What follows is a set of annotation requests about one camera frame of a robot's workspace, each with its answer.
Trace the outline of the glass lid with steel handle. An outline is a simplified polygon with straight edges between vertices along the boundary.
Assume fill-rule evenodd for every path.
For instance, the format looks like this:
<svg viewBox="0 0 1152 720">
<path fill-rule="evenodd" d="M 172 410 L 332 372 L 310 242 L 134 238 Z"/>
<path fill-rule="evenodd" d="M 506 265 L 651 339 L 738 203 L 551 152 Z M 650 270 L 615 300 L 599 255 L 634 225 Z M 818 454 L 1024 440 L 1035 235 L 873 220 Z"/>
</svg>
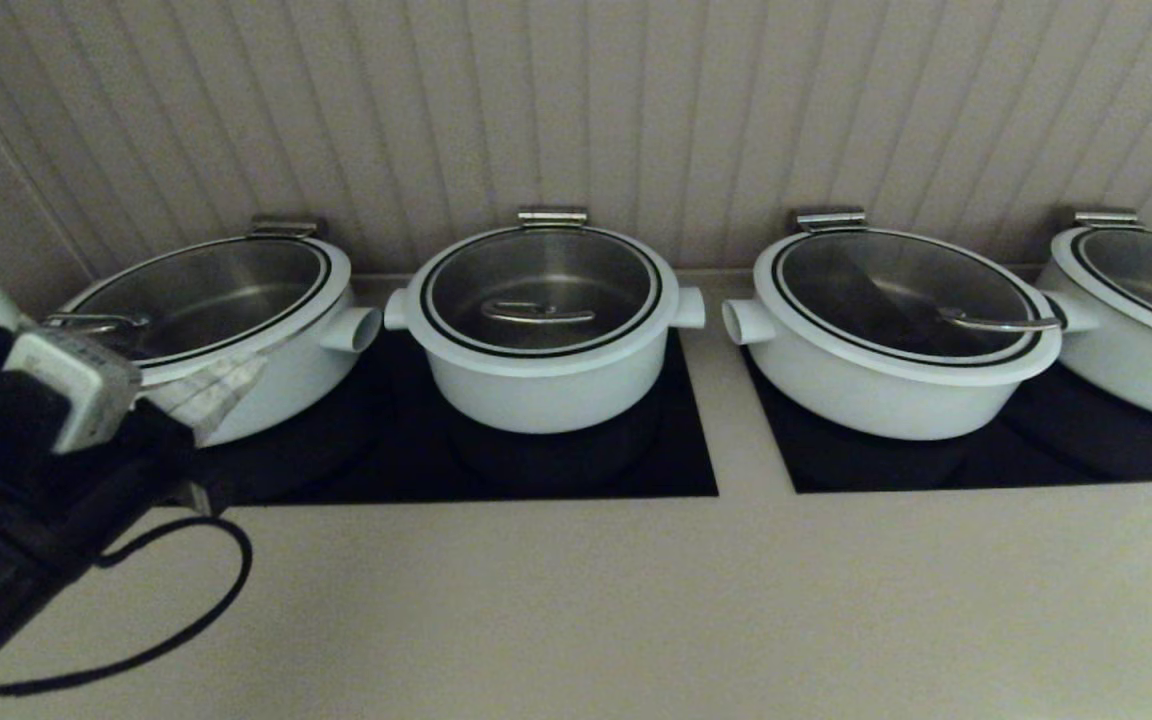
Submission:
<svg viewBox="0 0 1152 720">
<path fill-rule="evenodd" d="M 617 363 L 694 319 L 662 256 L 584 225 L 517 225 L 454 243 L 385 313 L 430 357 L 505 377 Z"/>
</svg>

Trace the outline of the white pot with steel rim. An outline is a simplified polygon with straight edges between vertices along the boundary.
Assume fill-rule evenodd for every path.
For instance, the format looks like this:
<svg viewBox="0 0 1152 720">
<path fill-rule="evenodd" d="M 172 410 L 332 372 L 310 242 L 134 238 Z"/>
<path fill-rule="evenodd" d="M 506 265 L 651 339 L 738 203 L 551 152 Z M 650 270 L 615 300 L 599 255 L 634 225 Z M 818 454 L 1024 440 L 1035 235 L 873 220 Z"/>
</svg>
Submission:
<svg viewBox="0 0 1152 720">
<path fill-rule="evenodd" d="M 662 338 L 626 359 L 582 372 L 543 377 L 476 372 L 430 357 L 425 348 L 414 340 L 429 359 L 435 388 L 453 409 L 467 418 L 479 420 L 490 429 L 525 434 L 558 434 L 594 427 L 602 420 L 626 414 L 654 386 L 662 372 L 666 346 L 673 329 L 702 329 L 707 323 L 707 306 L 702 291 L 681 286 L 684 287 L 685 309 L 692 311 L 694 319 L 682 327 L 669 328 Z M 392 331 L 385 324 L 389 300 L 384 306 L 382 320 L 385 328 Z"/>
</svg>

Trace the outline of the black left induction plate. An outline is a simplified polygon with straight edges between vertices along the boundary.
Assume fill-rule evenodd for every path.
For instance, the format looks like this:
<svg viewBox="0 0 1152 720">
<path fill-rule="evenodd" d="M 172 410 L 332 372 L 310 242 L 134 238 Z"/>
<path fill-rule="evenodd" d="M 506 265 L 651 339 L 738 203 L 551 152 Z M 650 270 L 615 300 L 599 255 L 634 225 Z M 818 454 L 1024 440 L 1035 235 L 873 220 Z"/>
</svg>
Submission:
<svg viewBox="0 0 1152 720">
<path fill-rule="evenodd" d="M 684 348 L 630 409 L 559 434 L 490 429 L 454 410 L 424 351 L 385 333 L 310 409 L 198 452 L 189 497 L 238 506 L 346 506 L 717 497 Z"/>
</svg>

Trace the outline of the black induction plate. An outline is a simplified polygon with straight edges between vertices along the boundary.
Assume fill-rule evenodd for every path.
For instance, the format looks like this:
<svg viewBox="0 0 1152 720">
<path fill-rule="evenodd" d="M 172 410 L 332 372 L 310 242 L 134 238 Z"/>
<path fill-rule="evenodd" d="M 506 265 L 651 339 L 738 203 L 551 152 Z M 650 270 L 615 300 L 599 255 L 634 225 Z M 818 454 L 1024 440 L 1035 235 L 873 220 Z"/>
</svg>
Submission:
<svg viewBox="0 0 1152 720">
<path fill-rule="evenodd" d="M 1059 364 L 970 434 L 902 441 L 810 414 L 741 357 L 799 495 L 1152 482 L 1152 414 Z"/>
<path fill-rule="evenodd" d="M 346 506 L 717 497 L 684 348 L 630 409 L 559 434 L 490 429 L 454 410 L 424 351 L 385 333 L 310 409 L 198 452 L 189 497 L 238 506 Z"/>
</svg>

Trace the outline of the black right induction plate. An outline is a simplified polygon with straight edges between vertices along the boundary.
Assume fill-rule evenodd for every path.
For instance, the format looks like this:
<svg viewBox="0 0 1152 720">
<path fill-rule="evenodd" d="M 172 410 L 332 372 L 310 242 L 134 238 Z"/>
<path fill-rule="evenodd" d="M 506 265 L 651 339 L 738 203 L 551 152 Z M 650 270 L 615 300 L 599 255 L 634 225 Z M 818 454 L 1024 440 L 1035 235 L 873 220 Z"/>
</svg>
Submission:
<svg viewBox="0 0 1152 720">
<path fill-rule="evenodd" d="M 1059 364 L 970 434 L 902 441 L 810 414 L 741 357 L 799 495 L 1152 482 L 1152 414 Z"/>
</svg>

